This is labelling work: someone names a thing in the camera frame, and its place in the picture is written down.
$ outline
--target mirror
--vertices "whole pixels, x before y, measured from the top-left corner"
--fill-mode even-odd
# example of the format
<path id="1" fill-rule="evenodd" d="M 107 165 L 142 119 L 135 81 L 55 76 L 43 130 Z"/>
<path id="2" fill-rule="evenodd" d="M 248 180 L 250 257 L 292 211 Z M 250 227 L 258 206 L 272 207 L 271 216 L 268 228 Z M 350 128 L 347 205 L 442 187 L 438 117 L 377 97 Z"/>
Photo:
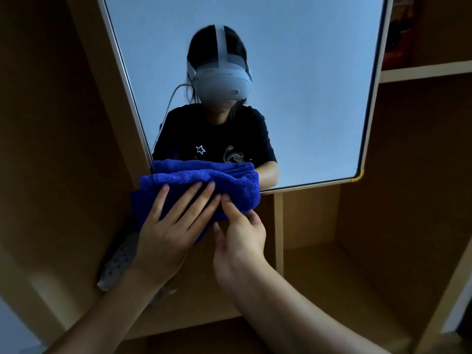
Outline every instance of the mirror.
<path id="1" fill-rule="evenodd" d="M 359 175 L 386 0 L 101 2 L 155 160 L 252 162 L 261 190 Z"/>

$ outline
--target folded towel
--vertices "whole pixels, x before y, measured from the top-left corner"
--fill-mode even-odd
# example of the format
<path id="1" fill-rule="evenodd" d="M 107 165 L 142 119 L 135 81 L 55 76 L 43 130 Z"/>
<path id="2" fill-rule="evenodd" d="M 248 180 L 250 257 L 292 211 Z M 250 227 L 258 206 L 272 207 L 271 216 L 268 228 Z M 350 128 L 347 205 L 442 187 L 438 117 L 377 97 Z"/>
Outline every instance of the folded towel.
<path id="1" fill-rule="evenodd" d="M 154 174 L 141 177 L 141 188 L 131 194 L 131 206 L 137 230 L 140 230 L 143 226 L 157 193 L 164 184 L 169 185 L 169 192 L 162 208 L 161 219 L 185 191 L 198 181 L 204 183 L 214 181 L 215 192 L 213 194 L 227 193 L 242 213 L 255 208 L 261 200 L 259 174 L 254 170 L 252 163 L 223 164 L 202 160 L 154 161 Z M 226 218 L 220 205 L 209 224 L 226 220 Z M 208 227 L 200 234 L 197 242 L 201 240 L 207 230 Z"/>

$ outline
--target hand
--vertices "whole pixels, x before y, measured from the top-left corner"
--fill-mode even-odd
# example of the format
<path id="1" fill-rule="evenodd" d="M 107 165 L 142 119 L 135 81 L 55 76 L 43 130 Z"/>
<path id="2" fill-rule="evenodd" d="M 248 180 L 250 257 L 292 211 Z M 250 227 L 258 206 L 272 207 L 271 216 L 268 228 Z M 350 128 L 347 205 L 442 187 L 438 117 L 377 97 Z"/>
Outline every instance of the hand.
<path id="1" fill-rule="evenodd" d="M 158 288 L 178 272 L 188 251 L 218 208 L 219 194 L 205 208 L 215 190 L 215 183 L 211 182 L 185 211 L 200 187 L 201 182 L 192 185 L 168 214 L 159 220 L 169 191 L 168 185 L 164 185 L 141 229 L 136 258 L 131 268 L 138 269 Z"/>
<path id="2" fill-rule="evenodd" d="M 225 236 L 218 223 L 213 225 L 216 241 L 213 266 L 218 282 L 226 288 L 239 264 L 266 261 L 266 230 L 253 210 L 243 215 L 227 194 L 222 196 L 221 206 L 229 219 L 229 227 Z"/>

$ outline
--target star graphic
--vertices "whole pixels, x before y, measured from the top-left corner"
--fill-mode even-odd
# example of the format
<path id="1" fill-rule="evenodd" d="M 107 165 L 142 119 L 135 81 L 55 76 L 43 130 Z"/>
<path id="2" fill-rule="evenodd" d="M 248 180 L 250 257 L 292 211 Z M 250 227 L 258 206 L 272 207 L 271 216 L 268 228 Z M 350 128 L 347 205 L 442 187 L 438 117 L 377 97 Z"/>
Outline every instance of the star graphic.
<path id="1" fill-rule="evenodd" d="M 205 149 L 203 148 L 202 145 L 196 146 L 195 148 L 197 148 L 197 153 L 200 153 L 200 154 L 202 154 L 202 155 L 204 154 Z"/>

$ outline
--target vr headset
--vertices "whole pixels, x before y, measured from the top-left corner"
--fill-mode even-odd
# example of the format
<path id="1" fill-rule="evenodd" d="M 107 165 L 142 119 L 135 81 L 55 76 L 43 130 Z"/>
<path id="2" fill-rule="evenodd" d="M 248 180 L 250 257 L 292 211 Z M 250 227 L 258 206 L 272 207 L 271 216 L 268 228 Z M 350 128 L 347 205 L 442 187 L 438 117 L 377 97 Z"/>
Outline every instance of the vr headset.
<path id="1" fill-rule="evenodd" d="M 203 101 L 247 98 L 251 90 L 252 76 L 245 60 L 228 54 L 224 26 L 215 25 L 218 45 L 218 62 L 194 69 L 187 59 L 187 73 L 198 98 Z"/>

